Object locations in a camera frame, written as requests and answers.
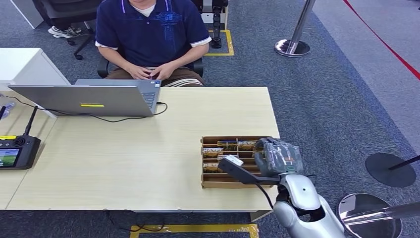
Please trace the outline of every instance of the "man's hand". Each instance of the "man's hand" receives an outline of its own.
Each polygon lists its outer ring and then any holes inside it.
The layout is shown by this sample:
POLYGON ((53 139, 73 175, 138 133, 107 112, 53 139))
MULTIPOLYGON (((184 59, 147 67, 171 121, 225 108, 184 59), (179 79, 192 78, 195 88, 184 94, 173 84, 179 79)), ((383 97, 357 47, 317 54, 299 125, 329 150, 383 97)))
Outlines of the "man's hand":
POLYGON ((131 64, 127 68, 125 68, 125 71, 127 71, 134 79, 149 79, 149 74, 152 72, 149 69, 131 64))
POLYGON ((161 66, 155 68, 151 72, 150 76, 153 77, 153 76, 159 74, 156 79, 157 80, 165 80, 165 79, 168 79, 177 68, 178 68, 178 66, 176 64, 174 64, 173 62, 165 63, 165 64, 162 64, 161 66))

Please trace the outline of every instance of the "brown pants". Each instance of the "brown pants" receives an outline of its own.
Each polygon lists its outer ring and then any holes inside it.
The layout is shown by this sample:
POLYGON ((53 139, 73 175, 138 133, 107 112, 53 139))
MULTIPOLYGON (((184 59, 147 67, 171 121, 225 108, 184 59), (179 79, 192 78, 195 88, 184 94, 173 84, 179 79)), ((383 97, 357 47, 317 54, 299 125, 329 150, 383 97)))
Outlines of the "brown pants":
MULTIPOLYGON (((125 70, 116 68, 105 79, 133 79, 125 70)), ((189 68, 177 68, 172 75, 162 81, 162 87, 203 87, 203 79, 189 68)))

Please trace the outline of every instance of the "sneaker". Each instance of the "sneaker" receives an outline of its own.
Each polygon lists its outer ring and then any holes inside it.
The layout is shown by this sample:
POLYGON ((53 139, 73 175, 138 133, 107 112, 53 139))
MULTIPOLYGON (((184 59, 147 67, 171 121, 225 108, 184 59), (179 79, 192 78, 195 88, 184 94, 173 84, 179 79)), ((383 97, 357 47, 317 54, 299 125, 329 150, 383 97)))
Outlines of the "sneaker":
POLYGON ((80 27, 72 27, 70 26, 70 28, 73 30, 73 32, 79 34, 80 32, 82 32, 82 29, 80 27))
POLYGON ((67 30, 60 31, 56 27, 53 26, 50 29, 48 29, 48 32, 50 34, 53 34, 53 36, 56 38, 61 38, 61 37, 72 38, 72 37, 80 36, 80 34, 74 32, 73 29, 71 29, 71 27, 69 27, 67 30))

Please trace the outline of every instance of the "white label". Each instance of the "white label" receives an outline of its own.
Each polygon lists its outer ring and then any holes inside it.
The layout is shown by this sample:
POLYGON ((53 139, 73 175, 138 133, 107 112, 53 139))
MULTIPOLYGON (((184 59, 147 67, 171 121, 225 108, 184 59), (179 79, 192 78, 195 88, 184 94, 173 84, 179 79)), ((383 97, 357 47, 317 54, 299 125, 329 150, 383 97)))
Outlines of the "white label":
POLYGON ((244 164, 244 162, 238 158, 236 158, 233 155, 228 155, 225 158, 227 158, 228 160, 232 161, 234 164, 236 164, 237 166, 242 166, 244 164))

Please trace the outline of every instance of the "silver laptop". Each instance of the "silver laptop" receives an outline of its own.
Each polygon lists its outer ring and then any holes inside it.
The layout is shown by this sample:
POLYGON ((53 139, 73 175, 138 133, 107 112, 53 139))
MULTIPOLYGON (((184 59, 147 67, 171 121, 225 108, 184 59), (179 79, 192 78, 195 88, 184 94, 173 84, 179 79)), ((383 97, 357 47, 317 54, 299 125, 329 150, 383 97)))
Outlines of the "silver laptop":
MULTIPOLYGON (((160 81, 108 79, 78 80, 76 85, 9 85, 13 91, 45 109, 69 114, 96 116, 151 117, 158 101, 160 81)), ((58 116, 65 116, 51 111, 58 116)))

